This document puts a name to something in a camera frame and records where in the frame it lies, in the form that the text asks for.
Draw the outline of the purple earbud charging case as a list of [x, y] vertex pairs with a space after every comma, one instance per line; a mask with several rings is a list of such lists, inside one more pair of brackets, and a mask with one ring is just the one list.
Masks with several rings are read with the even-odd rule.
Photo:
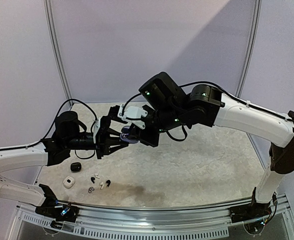
[[128, 125], [121, 129], [120, 139], [129, 144], [137, 144], [139, 140], [130, 133], [130, 127]]

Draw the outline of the black earbud charging case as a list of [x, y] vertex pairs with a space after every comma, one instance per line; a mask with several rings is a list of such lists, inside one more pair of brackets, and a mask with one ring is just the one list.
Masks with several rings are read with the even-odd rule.
[[82, 165], [80, 162], [73, 162], [71, 165], [70, 165], [70, 170], [71, 172], [73, 173], [77, 173], [77, 172], [80, 172], [82, 169]]

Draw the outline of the purple chrome earbud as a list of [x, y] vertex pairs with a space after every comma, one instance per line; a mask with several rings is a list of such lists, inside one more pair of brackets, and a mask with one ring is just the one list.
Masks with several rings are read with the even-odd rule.
[[95, 189], [94, 189], [93, 187], [90, 187], [90, 188], [88, 189], [88, 193], [91, 194], [94, 190], [95, 190]]

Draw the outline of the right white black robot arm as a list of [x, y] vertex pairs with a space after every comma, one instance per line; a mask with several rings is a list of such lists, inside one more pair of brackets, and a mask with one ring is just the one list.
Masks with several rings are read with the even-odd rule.
[[293, 111], [282, 114], [262, 108], [205, 81], [197, 82], [190, 93], [185, 93], [165, 72], [144, 83], [139, 93], [150, 104], [138, 135], [147, 146], [158, 146], [161, 133], [196, 124], [231, 128], [270, 141], [270, 166], [253, 192], [253, 201], [245, 208], [249, 218], [264, 211], [282, 178], [294, 171]]

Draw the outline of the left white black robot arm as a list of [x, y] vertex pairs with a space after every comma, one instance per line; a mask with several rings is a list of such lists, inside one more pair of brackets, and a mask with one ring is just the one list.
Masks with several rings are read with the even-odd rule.
[[73, 150], [94, 150], [98, 159], [127, 147], [120, 133], [110, 128], [111, 120], [104, 116], [94, 122], [91, 131], [74, 111], [66, 111], [54, 120], [55, 131], [50, 138], [25, 146], [0, 147], [0, 198], [41, 206], [50, 217], [61, 213], [56, 196], [43, 184], [30, 185], [1, 175], [27, 167], [55, 166], [70, 157]]

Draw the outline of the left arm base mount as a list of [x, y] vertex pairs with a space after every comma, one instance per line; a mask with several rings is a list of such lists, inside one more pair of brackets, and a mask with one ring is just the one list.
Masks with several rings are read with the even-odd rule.
[[35, 213], [45, 217], [53, 218], [57, 222], [75, 223], [79, 208], [70, 203], [59, 203], [55, 198], [46, 198], [41, 206], [37, 206]]

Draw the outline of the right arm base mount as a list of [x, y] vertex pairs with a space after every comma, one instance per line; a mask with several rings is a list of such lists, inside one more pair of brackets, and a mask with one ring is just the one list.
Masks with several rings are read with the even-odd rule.
[[274, 217], [277, 210], [277, 200], [273, 201], [274, 210], [271, 210], [270, 203], [256, 203], [230, 207], [229, 213], [232, 223], [245, 222], [249, 220], [261, 220], [261, 224], [267, 224]]

